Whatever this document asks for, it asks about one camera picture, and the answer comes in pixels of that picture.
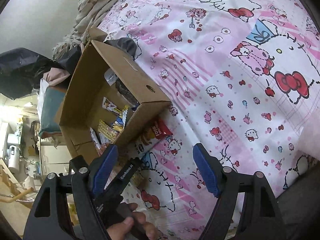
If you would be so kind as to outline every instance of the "plastic bag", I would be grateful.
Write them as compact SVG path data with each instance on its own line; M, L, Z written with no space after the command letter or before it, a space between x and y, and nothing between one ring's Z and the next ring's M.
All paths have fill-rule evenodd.
M43 74L52 67L65 69L72 75L80 56L77 47L59 62L25 48L4 52L0 54L0 93L12 100L31 94L40 88Z

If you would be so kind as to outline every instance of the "white cabinet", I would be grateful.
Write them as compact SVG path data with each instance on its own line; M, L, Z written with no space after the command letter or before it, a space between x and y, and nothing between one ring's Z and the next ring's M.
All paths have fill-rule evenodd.
M37 143L40 152L41 174L44 176L51 172L67 174L69 161L72 159L67 146L59 145L55 148L48 143L40 138Z
M57 146L57 149L54 146L41 145L40 152L42 163L69 163L72 159L65 145Z
M51 172L66 173L69 170L68 163L42 163L42 173L43 175L48 175Z

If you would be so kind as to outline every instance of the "pink bedsheet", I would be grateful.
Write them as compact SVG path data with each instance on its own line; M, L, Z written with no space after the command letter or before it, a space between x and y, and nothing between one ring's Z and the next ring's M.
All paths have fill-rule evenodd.
M119 0L99 28L134 39L136 62L172 100L162 117L173 136L144 159L147 183L124 192L161 239L198 238L214 208L194 144L262 171L276 196L316 161L296 149L320 105L319 33L299 0Z

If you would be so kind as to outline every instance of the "red snack package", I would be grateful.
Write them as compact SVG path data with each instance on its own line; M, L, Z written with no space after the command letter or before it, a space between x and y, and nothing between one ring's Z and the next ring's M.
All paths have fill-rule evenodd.
M159 141L168 135L172 135L172 132L161 118L157 118L153 122L153 125L145 129L135 141L138 157L143 157L147 151L151 150Z

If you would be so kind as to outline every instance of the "gray fabric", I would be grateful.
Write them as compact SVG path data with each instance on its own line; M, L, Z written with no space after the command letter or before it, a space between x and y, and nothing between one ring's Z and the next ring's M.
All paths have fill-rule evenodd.
M313 239L320 227L320 163L278 198L288 240Z
M120 38L117 40L108 40L108 41L105 41L104 43L110 46L116 47L118 49L121 49L132 57L134 57L134 55L136 54L137 45L133 41L133 39Z

